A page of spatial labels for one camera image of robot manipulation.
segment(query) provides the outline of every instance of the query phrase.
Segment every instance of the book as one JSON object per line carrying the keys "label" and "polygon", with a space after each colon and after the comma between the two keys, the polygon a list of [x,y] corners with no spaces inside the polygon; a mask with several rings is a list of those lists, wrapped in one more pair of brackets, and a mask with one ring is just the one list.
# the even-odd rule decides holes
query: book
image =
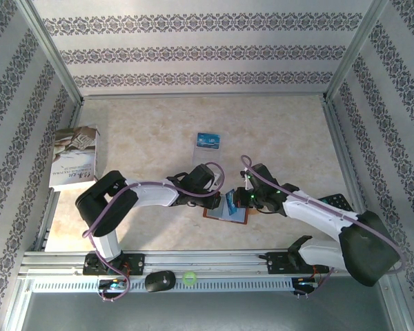
{"label": "book", "polygon": [[55,191],[88,188],[98,180],[96,126],[58,130],[50,169],[49,187]]}
{"label": "book", "polygon": [[226,195],[221,194],[221,202],[219,203],[218,208],[204,208],[204,213],[202,216],[206,217],[207,219],[219,219],[220,221],[246,225],[248,220],[248,208],[236,208],[234,204],[229,204],[227,195],[233,194],[232,191]]}

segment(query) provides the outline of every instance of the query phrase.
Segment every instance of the white robotic arm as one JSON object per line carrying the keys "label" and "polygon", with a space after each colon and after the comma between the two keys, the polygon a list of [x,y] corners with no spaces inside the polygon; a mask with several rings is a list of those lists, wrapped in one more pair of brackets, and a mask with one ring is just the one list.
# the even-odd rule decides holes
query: white robotic arm
{"label": "white robotic arm", "polygon": [[[295,247],[296,252],[292,252],[295,255],[293,258],[299,260],[295,261],[295,265],[326,265],[347,270],[360,283],[372,286],[399,261],[400,256],[395,248],[364,229],[368,227],[391,241],[382,221],[373,212],[357,214],[314,199],[291,184],[279,186],[263,164],[257,164],[251,170],[246,168],[241,174],[253,188],[249,189],[246,185],[236,190],[236,206],[256,208],[261,212],[264,212],[262,208],[267,208],[269,212],[264,213],[278,213],[306,222],[333,239],[306,238],[298,249]],[[349,219],[365,226],[353,224]]]}
{"label": "white robotic arm", "polygon": [[[111,171],[78,197],[75,204],[81,217],[92,229],[92,241],[96,249],[109,262],[121,254],[115,228],[131,208],[186,204],[216,208],[220,202],[219,192],[213,194],[208,189],[214,184],[215,178],[213,172],[204,164],[197,166],[190,174],[183,172],[161,181],[141,183],[127,181],[118,171]],[[111,197],[118,194],[118,197],[103,218],[97,221],[103,209],[108,206],[107,194]]]}
{"label": "white robotic arm", "polygon": [[[304,221],[333,239],[319,241],[304,236],[304,240],[299,240],[301,244],[294,245],[295,251],[291,252],[295,267],[301,264],[335,267],[347,270],[360,283],[372,286],[399,260],[395,248],[371,231],[346,219],[353,219],[373,229],[385,240],[391,240],[376,214],[365,212],[359,215],[314,199],[291,184],[279,186],[263,164],[247,169],[242,175],[253,188],[246,186],[235,191],[233,200],[238,208],[267,208],[269,213]],[[115,228],[131,208],[190,204],[215,209],[220,197],[219,188],[216,191],[209,190],[214,180],[215,175],[206,165],[197,166],[190,174],[178,174],[160,182],[142,182],[137,186],[134,181],[126,181],[118,171],[112,171],[85,191],[77,199],[76,206],[89,225],[89,233],[92,233],[101,256],[106,261],[115,262],[121,259],[117,259],[121,249]],[[286,190],[288,194],[267,182]],[[107,194],[116,196],[116,199],[108,203],[105,198]]]}

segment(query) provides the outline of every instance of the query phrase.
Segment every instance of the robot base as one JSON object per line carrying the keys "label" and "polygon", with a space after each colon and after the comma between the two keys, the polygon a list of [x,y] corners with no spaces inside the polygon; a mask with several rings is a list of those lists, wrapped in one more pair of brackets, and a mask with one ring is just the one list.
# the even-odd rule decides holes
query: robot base
{"label": "robot base", "polygon": [[[312,274],[312,265],[305,263],[299,253],[301,246],[311,239],[311,236],[302,236],[296,240],[287,252],[267,252],[259,258],[267,261],[268,274]],[[326,274],[330,269],[325,265],[315,265],[316,271]]]}
{"label": "robot base", "polygon": [[[109,262],[110,265],[114,266],[116,269],[121,270],[127,274],[128,269],[126,265],[129,266],[130,276],[142,276],[144,271],[144,259],[146,255],[144,254],[121,254]],[[111,269],[107,268],[98,258],[98,256],[91,252],[86,255],[84,259],[83,266],[83,275],[84,276],[118,276],[116,272],[113,272]]]}

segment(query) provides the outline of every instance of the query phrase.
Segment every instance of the wall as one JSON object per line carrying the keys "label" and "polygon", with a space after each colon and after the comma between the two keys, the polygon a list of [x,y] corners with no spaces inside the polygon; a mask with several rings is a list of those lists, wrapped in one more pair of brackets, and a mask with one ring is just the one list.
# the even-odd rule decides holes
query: wall
{"label": "wall", "polygon": [[34,0],[83,95],[324,92],[371,0]]}
{"label": "wall", "polygon": [[408,259],[399,278],[414,320],[414,1],[388,3],[334,107],[364,202]]}
{"label": "wall", "polygon": [[55,130],[75,105],[13,0],[0,0],[0,325],[48,198]]}

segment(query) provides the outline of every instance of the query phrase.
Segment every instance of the metal bar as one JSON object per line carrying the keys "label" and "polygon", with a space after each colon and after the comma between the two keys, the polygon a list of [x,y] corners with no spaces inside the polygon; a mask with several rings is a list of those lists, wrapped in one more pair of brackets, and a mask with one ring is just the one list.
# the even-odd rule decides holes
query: metal bar
{"label": "metal bar", "polygon": [[74,118],[71,121],[71,128],[76,128],[80,123],[81,112],[83,111],[83,102],[77,104],[77,109],[74,111]]}
{"label": "metal bar", "polygon": [[33,283],[34,281],[30,279],[26,279],[25,281],[17,280],[10,306],[6,313],[5,322],[2,325],[2,330],[16,331],[23,328],[32,295]]}
{"label": "metal bar", "polygon": [[328,85],[328,89],[325,92],[328,98],[333,98],[338,87],[344,80],[346,73],[350,69],[351,65],[354,62],[357,54],[359,53],[362,45],[365,40],[368,38],[369,33],[373,29],[375,22],[382,13],[385,5],[388,3],[388,0],[373,0],[370,7],[365,13],[364,19],[360,23],[359,28],[357,29],[353,40],[351,41],[349,47],[347,48],[344,57],[340,61],[339,66],[337,67],[333,78]]}
{"label": "metal bar", "polygon": [[[353,165],[348,155],[347,147],[344,143],[342,131],[335,117],[335,111],[331,98],[321,98],[325,118],[330,131],[331,139],[335,147],[337,160],[348,189],[348,194],[353,202],[353,207],[357,212],[364,212],[366,206],[357,184]],[[379,286],[382,290],[382,296],[388,310],[393,329],[396,331],[413,331],[414,323],[409,313],[408,305],[404,299],[400,281],[396,275],[385,275],[379,280]]]}
{"label": "metal bar", "polygon": [[414,331],[414,322],[397,275],[383,276],[379,284],[394,330]]}
{"label": "metal bar", "polygon": [[[131,293],[147,293],[143,279],[132,279]],[[97,279],[36,279],[33,292],[37,293],[95,293],[97,291]],[[285,292],[294,291],[292,279],[289,277],[236,278],[236,279],[198,279],[192,286],[184,285],[181,279],[177,279],[173,289],[165,293],[188,292]],[[109,290],[117,293],[121,290]]]}
{"label": "metal bar", "polygon": [[206,97],[285,97],[313,96],[318,92],[206,92],[206,93],[147,93],[147,94],[92,94],[84,100],[107,99],[163,99],[163,98],[206,98]]}
{"label": "metal bar", "polygon": [[37,240],[35,241],[35,245],[33,250],[41,250],[43,246],[43,242],[45,240],[46,231],[52,225],[52,220],[54,219],[55,209],[57,208],[58,199],[60,197],[60,192],[54,192],[51,188],[49,189],[49,198],[48,198],[48,205],[46,206],[46,211],[43,216],[43,221],[41,222],[39,235]]}
{"label": "metal bar", "polygon": [[49,32],[46,30],[43,20],[39,16],[37,9],[35,9],[34,4],[31,0],[16,0],[15,2],[28,22],[29,27],[38,38],[41,48],[54,67],[55,72],[58,74],[70,97],[74,99],[74,102],[81,103],[83,97],[78,90],[77,84],[75,84],[72,75],[69,73],[60,53],[55,47],[55,44],[52,41]]}
{"label": "metal bar", "polygon": [[356,176],[354,173],[353,165],[351,164],[348,150],[344,143],[342,131],[340,130],[339,124],[336,119],[333,105],[328,100],[321,99],[322,107],[324,109],[325,120],[330,131],[331,140],[333,141],[334,149],[336,152],[337,160],[339,161],[339,167],[342,171],[342,176],[348,195],[353,203],[354,210],[356,212],[365,212],[366,207],[360,193],[359,186],[357,185]]}
{"label": "metal bar", "polygon": [[[151,272],[172,270],[182,276],[186,271],[195,271],[199,278],[273,277],[267,272],[266,261],[259,255],[269,251],[286,250],[221,250],[221,251],[139,251],[144,261],[144,278]],[[85,252],[47,253],[27,252],[19,270],[19,278],[83,276]],[[337,276],[346,276],[338,272]],[[307,277],[309,274],[280,274],[276,277]]]}

